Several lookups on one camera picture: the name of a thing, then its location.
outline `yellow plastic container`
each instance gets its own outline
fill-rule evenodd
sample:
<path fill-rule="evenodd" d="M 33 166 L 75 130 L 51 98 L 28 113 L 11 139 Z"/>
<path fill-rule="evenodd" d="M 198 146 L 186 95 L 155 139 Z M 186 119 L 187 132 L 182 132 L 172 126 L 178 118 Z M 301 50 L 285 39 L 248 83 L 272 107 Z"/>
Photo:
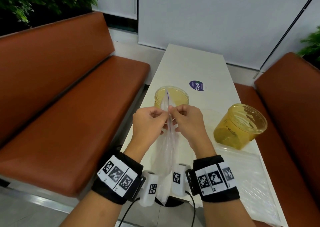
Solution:
<path fill-rule="evenodd" d="M 234 104 L 215 128 L 217 143 L 242 149 L 267 128 L 266 118 L 245 104 Z"/>
<path fill-rule="evenodd" d="M 160 108 L 162 98 L 165 95 L 166 88 L 170 93 L 170 98 L 174 101 L 176 106 L 181 104 L 189 104 L 189 96 L 185 91 L 174 86 L 164 86 L 159 88 L 154 95 L 154 106 Z"/>

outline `round sticker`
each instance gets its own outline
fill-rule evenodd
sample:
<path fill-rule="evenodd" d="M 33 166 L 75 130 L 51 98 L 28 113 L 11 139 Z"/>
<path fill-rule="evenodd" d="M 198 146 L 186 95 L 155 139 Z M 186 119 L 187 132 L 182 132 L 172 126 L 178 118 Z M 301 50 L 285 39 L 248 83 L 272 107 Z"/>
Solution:
<path fill-rule="evenodd" d="M 204 91 L 206 89 L 205 84 L 197 80 L 193 80 L 189 84 L 191 88 L 197 91 Z"/>

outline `bench backrest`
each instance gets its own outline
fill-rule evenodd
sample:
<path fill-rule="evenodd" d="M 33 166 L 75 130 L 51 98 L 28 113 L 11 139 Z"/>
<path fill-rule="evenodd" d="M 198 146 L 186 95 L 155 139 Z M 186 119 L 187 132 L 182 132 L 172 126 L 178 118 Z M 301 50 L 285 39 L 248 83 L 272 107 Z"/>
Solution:
<path fill-rule="evenodd" d="M 320 71 L 294 53 L 287 53 L 255 84 L 320 203 Z"/>
<path fill-rule="evenodd" d="M 113 51 L 98 12 L 0 38 L 0 143 Z"/>

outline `sofa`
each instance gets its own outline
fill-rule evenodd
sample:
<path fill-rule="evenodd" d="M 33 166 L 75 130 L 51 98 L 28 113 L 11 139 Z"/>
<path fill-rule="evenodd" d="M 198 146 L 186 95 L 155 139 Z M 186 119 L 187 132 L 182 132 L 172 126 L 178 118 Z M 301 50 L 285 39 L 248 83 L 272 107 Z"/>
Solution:
<path fill-rule="evenodd" d="M 142 91 L 93 12 L 0 38 L 0 178 L 77 197 Z"/>
<path fill-rule="evenodd" d="M 320 226 L 320 71 L 287 53 L 256 89 L 235 87 L 241 102 L 267 119 L 256 141 L 289 227 Z"/>

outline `person's right hand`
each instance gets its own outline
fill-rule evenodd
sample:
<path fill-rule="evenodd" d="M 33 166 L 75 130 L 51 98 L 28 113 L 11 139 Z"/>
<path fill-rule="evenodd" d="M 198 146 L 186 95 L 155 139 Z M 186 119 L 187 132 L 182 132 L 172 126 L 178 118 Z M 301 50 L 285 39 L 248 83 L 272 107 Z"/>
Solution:
<path fill-rule="evenodd" d="M 188 140 L 197 158 L 216 155 L 212 143 L 207 135 L 203 116 L 199 108 L 190 105 L 169 106 L 169 113 L 178 124 L 177 132 Z"/>

